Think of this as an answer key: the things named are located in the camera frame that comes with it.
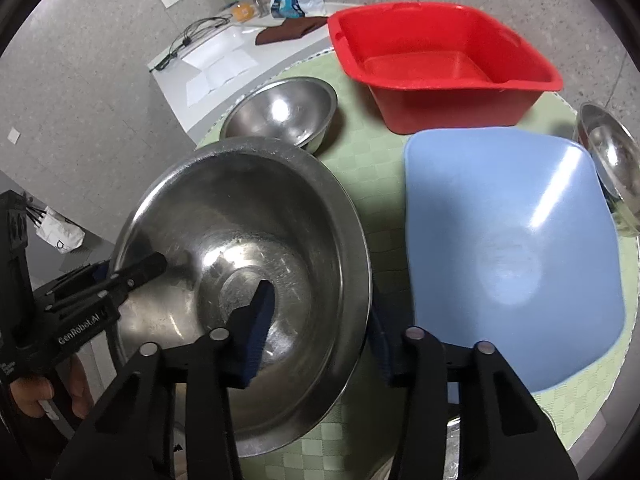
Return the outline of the person's left hand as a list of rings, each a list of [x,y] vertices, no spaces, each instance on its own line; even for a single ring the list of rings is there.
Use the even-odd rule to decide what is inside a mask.
[[[84,419],[93,408],[93,397],[84,366],[76,354],[70,358],[67,388],[72,398],[74,414]],[[42,417],[44,411],[40,402],[50,401],[54,397],[54,388],[44,377],[17,379],[10,385],[10,391],[17,407],[32,418]]]

